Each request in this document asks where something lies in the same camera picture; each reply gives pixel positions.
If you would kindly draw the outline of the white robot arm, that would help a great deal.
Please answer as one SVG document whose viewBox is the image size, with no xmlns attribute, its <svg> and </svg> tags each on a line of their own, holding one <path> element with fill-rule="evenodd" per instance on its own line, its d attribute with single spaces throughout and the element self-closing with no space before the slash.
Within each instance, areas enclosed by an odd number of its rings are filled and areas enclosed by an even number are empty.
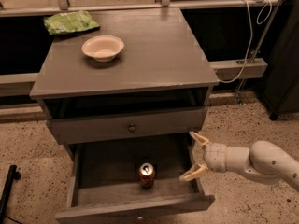
<svg viewBox="0 0 299 224">
<path fill-rule="evenodd" d="M 268 141 L 257 141 L 251 147 L 231 147 L 210 142 L 196 132 L 189 135 L 203 149 L 205 163 L 196 163 L 179 177 L 180 181 L 189 182 L 208 172 L 233 172 L 266 185 L 283 180 L 299 191 L 299 162 L 280 147 Z"/>
</svg>

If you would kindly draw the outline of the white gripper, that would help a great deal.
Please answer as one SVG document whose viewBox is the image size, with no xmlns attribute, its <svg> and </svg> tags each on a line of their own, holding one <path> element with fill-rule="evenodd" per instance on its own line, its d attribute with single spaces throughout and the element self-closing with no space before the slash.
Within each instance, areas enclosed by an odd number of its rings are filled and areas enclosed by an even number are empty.
<svg viewBox="0 0 299 224">
<path fill-rule="evenodd" d="M 191 138 L 198 144 L 201 148 L 204 148 L 204 161 L 206 164 L 196 163 L 189 171 L 185 172 L 179 177 L 180 181 L 189 182 L 194 179 L 203 177 L 208 173 L 209 170 L 217 173 L 224 173 L 226 169 L 226 150 L 227 146 L 225 144 L 212 143 L 210 141 L 196 133 L 189 132 Z"/>
</svg>

